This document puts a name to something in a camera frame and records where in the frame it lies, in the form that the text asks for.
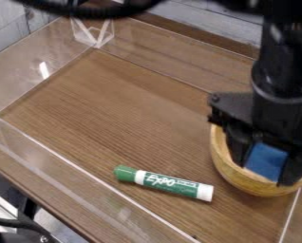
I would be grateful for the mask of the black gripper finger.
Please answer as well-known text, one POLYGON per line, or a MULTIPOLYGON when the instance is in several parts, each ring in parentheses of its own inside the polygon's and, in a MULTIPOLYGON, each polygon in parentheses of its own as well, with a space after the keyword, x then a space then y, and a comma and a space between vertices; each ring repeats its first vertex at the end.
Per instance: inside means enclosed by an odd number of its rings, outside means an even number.
POLYGON ((288 156, 282 174, 278 179, 280 186, 293 186, 302 179, 302 152, 288 156))
POLYGON ((225 133, 233 162, 244 167, 253 148, 253 130, 241 124, 229 124, 225 133))

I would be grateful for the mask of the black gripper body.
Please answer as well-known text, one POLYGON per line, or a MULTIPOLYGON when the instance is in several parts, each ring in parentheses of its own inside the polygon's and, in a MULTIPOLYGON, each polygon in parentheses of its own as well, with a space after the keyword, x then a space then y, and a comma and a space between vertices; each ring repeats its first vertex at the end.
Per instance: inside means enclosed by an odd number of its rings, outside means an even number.
POLYGON ((302 98, 269 97, 257 92, 212 95, 210 122, 225 128, 241 124, 253 130, 253 145, 264 141, 290 154, 302 152, 302 98))

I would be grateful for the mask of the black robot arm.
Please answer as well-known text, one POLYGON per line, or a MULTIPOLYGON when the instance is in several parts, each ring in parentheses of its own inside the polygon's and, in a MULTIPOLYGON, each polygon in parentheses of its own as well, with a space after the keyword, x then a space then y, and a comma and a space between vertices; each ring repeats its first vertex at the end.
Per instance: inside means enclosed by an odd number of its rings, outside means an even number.
POLYGON ((302 179, 302 0, 213 0, 264 18, 249 92, 216 92, 209 122, 234 164, 278 186, 302 179))

